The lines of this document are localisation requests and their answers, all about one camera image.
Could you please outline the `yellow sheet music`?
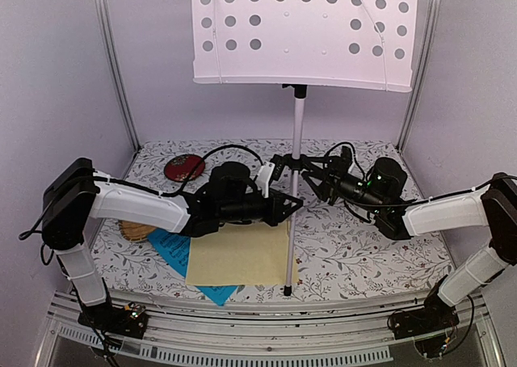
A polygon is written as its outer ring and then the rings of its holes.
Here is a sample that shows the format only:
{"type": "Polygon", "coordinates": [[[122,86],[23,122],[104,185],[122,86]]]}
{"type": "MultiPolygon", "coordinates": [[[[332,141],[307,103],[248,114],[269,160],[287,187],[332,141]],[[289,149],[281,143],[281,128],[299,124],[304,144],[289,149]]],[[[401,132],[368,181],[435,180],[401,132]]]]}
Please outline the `yellow sheet music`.
{"type": "Polygon", "coordinates": [[[192,238],[186,284],[194,286],[282,285],[286,280],[289,223],[224,225],[192,238]]]}

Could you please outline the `blue paper sheet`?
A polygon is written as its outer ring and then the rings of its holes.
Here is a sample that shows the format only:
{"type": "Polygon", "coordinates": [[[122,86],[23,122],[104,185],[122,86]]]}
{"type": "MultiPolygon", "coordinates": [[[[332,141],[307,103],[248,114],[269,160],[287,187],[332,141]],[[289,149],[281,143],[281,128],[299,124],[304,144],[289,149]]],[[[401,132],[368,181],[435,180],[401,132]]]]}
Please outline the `blue paper sheet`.
{"type": "MultiPolygon", "coordinates": [[[[147,236],[147,240],[170,267],[183,278],[187,277],[191,243],[189,237],[156,229],[147,236]]],[[[217,306],[223,306],[237,290],[236,285],[196,286],[196,288],[217,306]]]]}

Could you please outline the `silver tripod music stand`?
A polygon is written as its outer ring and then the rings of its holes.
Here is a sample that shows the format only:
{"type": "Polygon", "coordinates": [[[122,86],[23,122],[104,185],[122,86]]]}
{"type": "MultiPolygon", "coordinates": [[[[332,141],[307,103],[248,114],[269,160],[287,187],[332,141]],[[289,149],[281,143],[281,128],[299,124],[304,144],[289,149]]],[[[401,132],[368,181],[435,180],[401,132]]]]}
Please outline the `silver tripod music stand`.
{"type": "Polygon", "coordinates": [[[292,89],[301,158],[310,86],[407,93],[418,0],[191,0],[198,84],[292,89]]]}

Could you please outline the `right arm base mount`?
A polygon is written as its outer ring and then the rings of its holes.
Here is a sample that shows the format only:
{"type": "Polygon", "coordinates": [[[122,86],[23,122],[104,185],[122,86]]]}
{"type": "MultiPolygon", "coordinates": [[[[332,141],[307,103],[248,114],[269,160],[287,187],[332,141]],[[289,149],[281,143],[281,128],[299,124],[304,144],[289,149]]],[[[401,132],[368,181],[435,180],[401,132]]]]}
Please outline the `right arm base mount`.
{"type": "Polygon", "coordinates": [[[460,319],[456,308],[442,303],[434,293],[427,296],[423,307],[419,309],[395,310],[387,318],[387,327],[396,340],[443,331],[440,336],[431,336],[414,341],[417,353],[424,359],[441,359],[455,352],[470,334],[473,326],[475,304],[470,295],[467,298],[470,303],[470,318],[467,329],[460,340],[457,339],[460,319]]]}

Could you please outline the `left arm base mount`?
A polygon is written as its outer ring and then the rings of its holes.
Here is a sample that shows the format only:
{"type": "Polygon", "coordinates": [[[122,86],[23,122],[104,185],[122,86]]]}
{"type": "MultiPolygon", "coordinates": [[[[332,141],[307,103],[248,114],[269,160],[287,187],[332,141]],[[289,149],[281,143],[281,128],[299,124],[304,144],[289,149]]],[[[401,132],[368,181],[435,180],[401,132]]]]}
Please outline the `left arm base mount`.
{"type": "Polygon", "coordinates": [[[86,306],[81,299],[78,302],[81,308],[78,322],[83,326],[133,339],[144,338],[149,321],[144,305],[129,302],[124,307],[117,307],[110,296],[95,306],[86,306]]]}

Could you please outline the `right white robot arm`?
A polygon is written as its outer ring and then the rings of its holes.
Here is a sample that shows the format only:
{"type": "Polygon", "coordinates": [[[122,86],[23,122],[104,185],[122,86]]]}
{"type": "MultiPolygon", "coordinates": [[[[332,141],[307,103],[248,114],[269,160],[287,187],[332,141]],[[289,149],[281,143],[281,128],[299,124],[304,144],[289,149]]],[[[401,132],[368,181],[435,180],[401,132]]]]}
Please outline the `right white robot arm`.
{"type": "Polygon", "coordinates": [[[516,264],[516,184],[509,175],[497,173],[478,187],[436,198],[404,200],[408,175],[396,160],[378,158],[360,177],[349,172],[353,161],[346,155],[303,156],[302,177],[320,200],[342,199],[370,213],[386,238],[408,240],[470,226],[490,230],[490,241],[428,294],[417,319],[424,331],[435,331],[448,320],[449,309],[516,264]]]}

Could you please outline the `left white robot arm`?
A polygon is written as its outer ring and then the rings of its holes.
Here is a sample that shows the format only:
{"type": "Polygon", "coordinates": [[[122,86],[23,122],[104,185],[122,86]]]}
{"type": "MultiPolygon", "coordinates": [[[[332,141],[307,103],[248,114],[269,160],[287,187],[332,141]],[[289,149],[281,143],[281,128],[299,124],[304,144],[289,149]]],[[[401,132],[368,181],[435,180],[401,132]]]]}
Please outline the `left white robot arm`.
{"type": "Polygon", "coordinates": [[[40,221],[43,243],[55,251],[88,315],[102,329],[114,329],[120,312],[86,248],[83,230],[91,218],[154,226],[191,238],[216,233],[225,223],[260,221],[271,227],[303,205],[295,196],[270,188],[275,166],[256,177],[239,162],[215,167],[194,193],[165,193],[126,183],[96,171],[88,158],[74,161],[44,192],[40,221]]]}

